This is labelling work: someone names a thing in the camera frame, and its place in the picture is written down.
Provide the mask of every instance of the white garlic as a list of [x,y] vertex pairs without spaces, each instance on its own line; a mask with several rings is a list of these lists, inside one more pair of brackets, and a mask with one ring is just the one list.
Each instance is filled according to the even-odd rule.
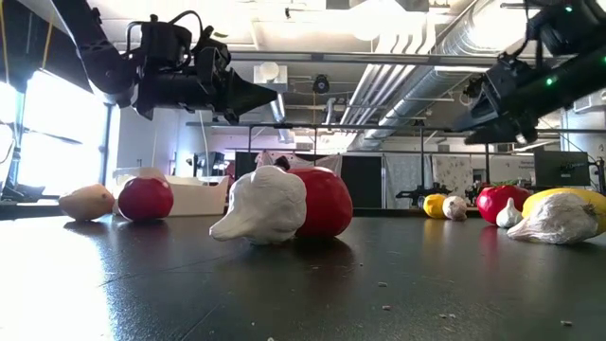
[[582,242],[597,234],[595,208],[572,193],[544,197],[528,217],[508,231],[516,241],[554,244]]
[[508,204],[496,215],[496,224],[502,228],[510,228],[522,221],[522,213],[515,208],[513,198],[508,199]]
[[452,196],[444,200],[442,204],[444,215],[454,221],[464,221],[467,219],[467,203],[461,197]]
[[210,236],[220,242],[239,237],[254,244],[284,242],[305,223],[306,196],[300,177],[259,167],[232,185],[227,214],[210,227]]

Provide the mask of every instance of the yellow squash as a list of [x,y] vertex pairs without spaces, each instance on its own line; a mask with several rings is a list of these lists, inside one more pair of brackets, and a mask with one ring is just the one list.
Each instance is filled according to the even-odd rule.
[[537,194],[534,194],[526,199],[524,202],[524,211],[522,212],[522,216],[524,218],[529,216],[532,209],[541,201],[541,199],[556,193],[573,193],[578,195],[587,203],[593,205],[596,208],[596,213],[599,217],[598,234],[606,232],[606,197],[598,192],[587,189],[553,188],[538,192]]
[[428,195],[423,202],[423,210],[430,218],[446,219],[446,215],[444,215],[444,210],[442,209],[445,199],[446,196],[442,194]]

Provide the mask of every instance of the white box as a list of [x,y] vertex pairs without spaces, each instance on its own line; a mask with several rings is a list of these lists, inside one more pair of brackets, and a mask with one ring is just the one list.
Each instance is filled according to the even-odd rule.
[[116,198],[115,214],[119,214],[117,196],[124,183],[133,176],[163,177],[169,182],[174,197],[169,217],[223,215],[225,210],[225,198],[229,185],[227,176],[204,178],[208,183],[217,183],[216,186],[208,186],[207,182],[194,177],[164,175],[159,169],[151,167],[118,169],[114,171],[113,176],[115,182],[110,191]]

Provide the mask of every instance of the red tomato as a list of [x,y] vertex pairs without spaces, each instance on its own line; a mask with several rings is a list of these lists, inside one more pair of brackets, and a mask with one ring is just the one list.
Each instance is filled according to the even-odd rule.
[[173,203],[169,184],[156,178],[135,177],[117,197],[120,213],[134,222],[166,218]]
[[530,196],[530,192],[517,186],[497,186],[484,188],[477,197],[476,205],[482,218],[491,224],[496,224],[496,215],[508,204],[508,199],[513,198],[515,208],[522,212],[524,202]]
[[353,204],[343,180],[331,170],[313,167],[291,169],[305,183],[307,215],[296,230],[298,237],[334,237],[348,228]]

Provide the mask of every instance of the black table surface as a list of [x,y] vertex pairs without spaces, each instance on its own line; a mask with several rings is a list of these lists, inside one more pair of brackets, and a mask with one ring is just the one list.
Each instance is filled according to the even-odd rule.
[[258,247],[210,239],[217,219],[0,222],[0,339],[606,339],[604,237],[355,218],[332,242]]

